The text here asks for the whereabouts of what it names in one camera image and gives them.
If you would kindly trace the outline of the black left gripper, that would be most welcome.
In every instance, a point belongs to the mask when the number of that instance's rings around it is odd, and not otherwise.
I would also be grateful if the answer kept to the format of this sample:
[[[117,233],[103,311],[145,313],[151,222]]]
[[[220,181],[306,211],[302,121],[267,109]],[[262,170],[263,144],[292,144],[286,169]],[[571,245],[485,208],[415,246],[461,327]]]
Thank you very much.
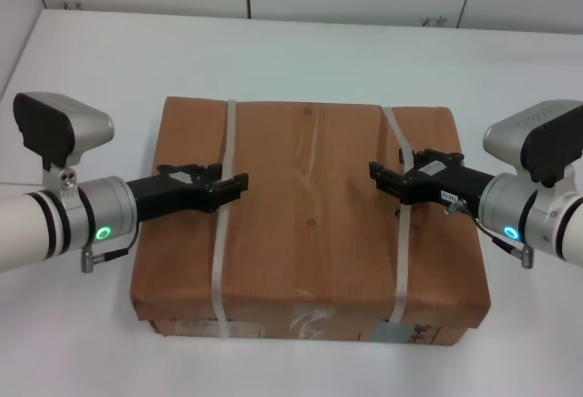
[[[246,173],[221,180],[222,165],[217,163],[207,166],[159,165],[157,172],[157,175],[128,182],[136,203],[138,222],[182,210],[215,212],[239,199],[249,185]]]

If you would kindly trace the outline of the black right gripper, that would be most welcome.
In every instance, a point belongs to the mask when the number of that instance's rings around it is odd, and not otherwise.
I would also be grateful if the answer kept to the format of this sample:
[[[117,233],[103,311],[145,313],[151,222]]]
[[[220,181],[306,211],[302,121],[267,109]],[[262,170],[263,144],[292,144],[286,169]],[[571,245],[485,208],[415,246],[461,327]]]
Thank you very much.
[[[432,149],[399,149],[399,162],[413,166],[404,175],[369,163],[370,178],[376,188],[404,204],[434,202],[445,207],[458,200],[465,202],[464,212],[476,216],[479,202],[493,175],[464,166],[464,155]]]

